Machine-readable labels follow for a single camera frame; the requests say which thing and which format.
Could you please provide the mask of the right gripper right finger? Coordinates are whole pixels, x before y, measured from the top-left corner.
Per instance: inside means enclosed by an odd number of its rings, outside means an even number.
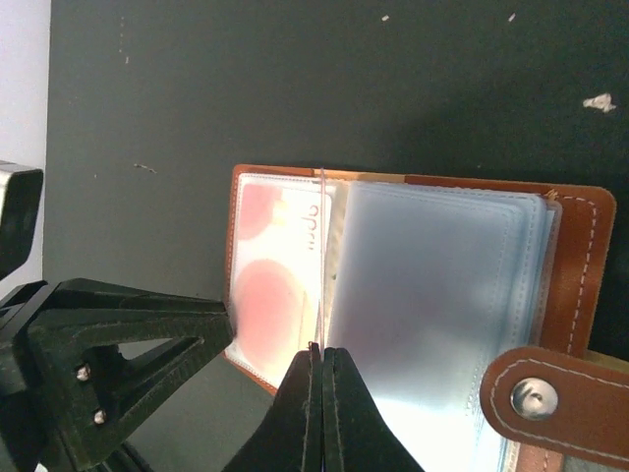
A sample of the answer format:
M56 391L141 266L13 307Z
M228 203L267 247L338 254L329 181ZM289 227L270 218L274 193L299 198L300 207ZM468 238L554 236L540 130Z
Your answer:
M328 347L322 364L322 451L326 471L420 471L393 435L348 350Z

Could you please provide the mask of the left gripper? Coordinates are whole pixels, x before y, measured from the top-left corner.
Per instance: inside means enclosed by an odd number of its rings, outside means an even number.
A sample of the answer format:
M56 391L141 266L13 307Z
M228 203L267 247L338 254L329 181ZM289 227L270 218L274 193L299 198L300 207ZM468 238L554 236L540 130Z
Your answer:
M103 462L232 339L216 300L84 278L14 288L1 298L1 469Z

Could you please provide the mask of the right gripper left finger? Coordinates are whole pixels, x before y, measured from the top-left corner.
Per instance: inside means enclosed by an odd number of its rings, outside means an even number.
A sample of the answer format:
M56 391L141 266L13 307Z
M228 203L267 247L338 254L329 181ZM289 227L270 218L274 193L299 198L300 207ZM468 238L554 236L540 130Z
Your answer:
M316 343L295 355L260 425L224 469L322 469L322 363Z

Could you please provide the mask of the brown leather card holder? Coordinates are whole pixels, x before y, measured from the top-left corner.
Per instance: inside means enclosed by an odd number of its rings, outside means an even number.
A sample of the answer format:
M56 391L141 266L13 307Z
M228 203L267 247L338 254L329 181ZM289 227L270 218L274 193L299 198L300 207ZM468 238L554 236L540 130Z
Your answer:
M236 166L332 196L314 341L420 471L623 471L628 365L590 335L616 201L593 186Z

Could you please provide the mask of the red credit card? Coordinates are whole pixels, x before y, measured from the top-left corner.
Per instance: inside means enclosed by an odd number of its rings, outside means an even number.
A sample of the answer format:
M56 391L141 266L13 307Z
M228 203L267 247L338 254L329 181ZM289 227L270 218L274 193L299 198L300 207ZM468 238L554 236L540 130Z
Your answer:
M229 308L231 359L277 386L315 340L332 196L318 180L238 180Z

